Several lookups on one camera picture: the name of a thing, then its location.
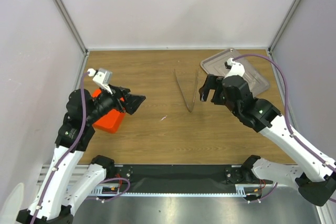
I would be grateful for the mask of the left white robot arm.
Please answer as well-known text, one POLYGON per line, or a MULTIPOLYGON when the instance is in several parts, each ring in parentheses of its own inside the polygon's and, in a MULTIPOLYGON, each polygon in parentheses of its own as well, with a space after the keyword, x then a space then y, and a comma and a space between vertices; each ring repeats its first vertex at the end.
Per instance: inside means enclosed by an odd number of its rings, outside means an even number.
POLYGON ((72 174, 95 134, 93 124, 110 111, 134 114, 145 101, 130 89, 110 86, 92 97, 84 88, 69 95, 67 112, 58 130, 49 170, 32 204, 17 215, 19 223, 72 223, 76 211, 101 182, 115 178, 114 160, 102 155, 92 159, 86 172, 71 187, 72 174))

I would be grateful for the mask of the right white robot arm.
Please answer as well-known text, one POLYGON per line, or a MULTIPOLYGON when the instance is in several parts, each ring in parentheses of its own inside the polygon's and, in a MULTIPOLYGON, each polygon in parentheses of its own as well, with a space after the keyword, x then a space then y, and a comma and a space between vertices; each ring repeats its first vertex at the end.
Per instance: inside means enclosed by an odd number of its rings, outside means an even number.
POLYGON ((242 178, 248 183, 270 180, 296 189, 308 202, 323 206, 335 192, 335 171, 314 157, 303 144, 309 142, 286 125, 285 116, 268 100, 253 97, 248 83, 238 75, 227 78, 209 74, 199 89, 200 100, 226 106, 244 126, 268 138, 296 163, 295 166, 270 162, 260 156, 249 156, 242 165, 242 178))

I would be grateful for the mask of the metal tongs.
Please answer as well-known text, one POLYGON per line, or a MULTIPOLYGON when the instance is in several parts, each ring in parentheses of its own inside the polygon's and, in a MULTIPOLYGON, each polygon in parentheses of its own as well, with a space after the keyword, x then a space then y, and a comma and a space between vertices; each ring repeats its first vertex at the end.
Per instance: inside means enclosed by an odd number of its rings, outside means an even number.
POLYGON ((184 71, 182 69, 175 68, 174 78, 187 111, 192 113, 195 107, 199 71, 184 71))

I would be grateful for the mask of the orange compartment chocolate box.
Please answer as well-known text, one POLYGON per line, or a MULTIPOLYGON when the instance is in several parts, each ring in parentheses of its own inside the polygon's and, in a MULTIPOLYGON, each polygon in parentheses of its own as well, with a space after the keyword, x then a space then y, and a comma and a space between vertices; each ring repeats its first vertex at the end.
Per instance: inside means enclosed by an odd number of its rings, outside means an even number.
POLYGON ((111 110, 94 122, 93 127, 108 133, 116 133, 124 119, 125 113, 120 112, 118 104, 114 101, 109 103, 109 108, 111 110))

